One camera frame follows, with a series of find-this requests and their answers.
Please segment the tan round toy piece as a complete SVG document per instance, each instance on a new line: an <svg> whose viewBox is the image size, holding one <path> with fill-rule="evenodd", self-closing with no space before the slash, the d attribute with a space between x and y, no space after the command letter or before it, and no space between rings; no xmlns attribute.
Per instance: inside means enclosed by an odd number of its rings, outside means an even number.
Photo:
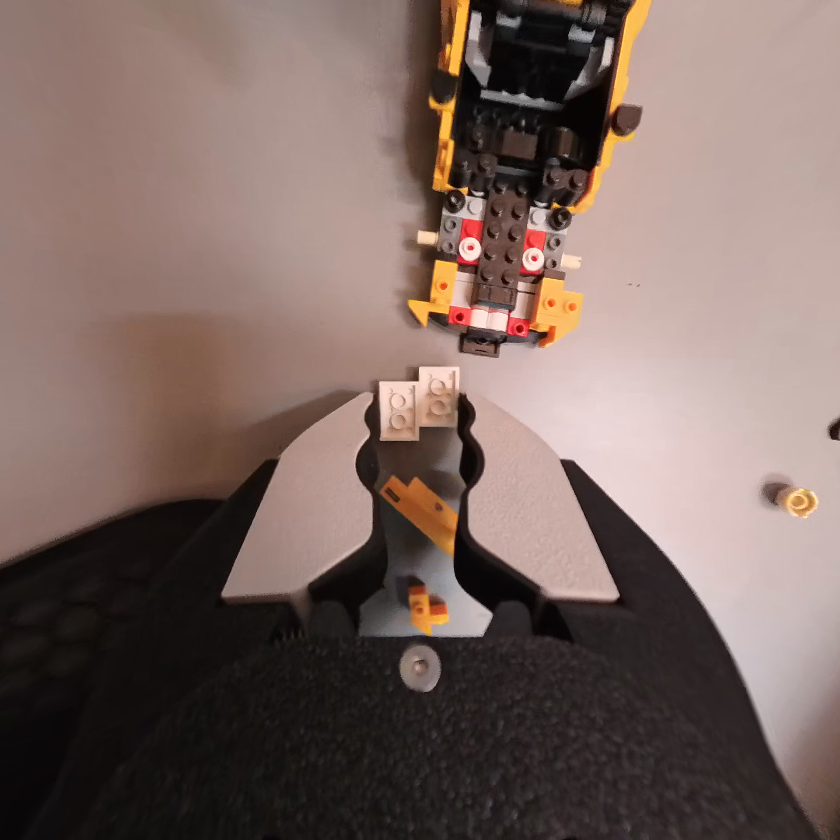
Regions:
<svg viewBox="0 0 840 840"><path fill-rule="evenodd" d="M764 484L762 493L769 504L794 518L806 519L818 508L818 496L813 490L780 480Z"/></svg>

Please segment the small yellow toy brick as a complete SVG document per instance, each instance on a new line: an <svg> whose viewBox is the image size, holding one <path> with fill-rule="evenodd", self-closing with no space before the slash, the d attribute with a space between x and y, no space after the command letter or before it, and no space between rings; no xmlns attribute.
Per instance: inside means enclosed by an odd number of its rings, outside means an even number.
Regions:
<svg viewBox="0 0 840 840"><path fill-rule="evenodd" d="M436 627L449 622L447 603L416 576L406 579L406 603L411 625L425 636L431 637Z"/></svg>

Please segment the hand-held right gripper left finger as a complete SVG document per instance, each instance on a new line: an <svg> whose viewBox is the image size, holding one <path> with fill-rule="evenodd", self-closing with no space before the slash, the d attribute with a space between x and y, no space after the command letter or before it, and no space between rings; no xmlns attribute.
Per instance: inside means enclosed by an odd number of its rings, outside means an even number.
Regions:
<svg viewBox="0 0 840 840"><path fill-rule="evenodd" d="M357 395L280 454L222 590L225 602L286 602L303 619L316 604L337 602L359 621L387 568L374 402L371 392Z"/></svg>

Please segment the person's black clothing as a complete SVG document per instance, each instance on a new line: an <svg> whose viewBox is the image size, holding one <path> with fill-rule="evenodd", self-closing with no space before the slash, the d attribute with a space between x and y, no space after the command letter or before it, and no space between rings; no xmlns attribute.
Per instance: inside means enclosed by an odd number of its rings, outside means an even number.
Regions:
<svg viewBox="0 0 840 840"><path fill-rule="evenodd" d="M2 731L81 701L163 569L220 506L131 512L2 568Z"/></svg>

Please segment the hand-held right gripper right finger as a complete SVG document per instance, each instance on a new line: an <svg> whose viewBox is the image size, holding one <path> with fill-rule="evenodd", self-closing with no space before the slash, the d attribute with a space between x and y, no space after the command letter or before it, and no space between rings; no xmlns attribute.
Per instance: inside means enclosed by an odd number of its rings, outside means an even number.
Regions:
<svg viewBox="0 0 840 840"><path fill-rule="evenodd" d="M492 613L517 603L539 622L558 603L614 605L620 592L561 458L477 393L458 400L455 576Z"/></svg>

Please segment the yellow toy wedge piece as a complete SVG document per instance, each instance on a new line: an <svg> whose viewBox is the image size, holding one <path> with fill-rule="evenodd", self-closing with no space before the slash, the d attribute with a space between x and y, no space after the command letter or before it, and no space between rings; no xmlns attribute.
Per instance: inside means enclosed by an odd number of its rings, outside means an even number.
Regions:
<svg viewBox="0 0 840 840"><path fill-rule="evenodd" d="M447 556L455 556L458 513L419 478L405 484L391 476L380 495Z"/></svg>

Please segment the yellow toy brick car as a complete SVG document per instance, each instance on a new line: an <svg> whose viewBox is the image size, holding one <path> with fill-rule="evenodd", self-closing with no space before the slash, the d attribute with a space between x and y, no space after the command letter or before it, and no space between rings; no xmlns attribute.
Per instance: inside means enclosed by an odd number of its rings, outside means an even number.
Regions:
<svg viewBox="0 0 840 840"><path fill-rule="evenodd" d="M496 359L541 349L581 320L566 275L572 221L594 203L641 106L626 102L649 1L447 1L429 108L438 118L433 189L443 197L426 300L408 307Z"/></svg>

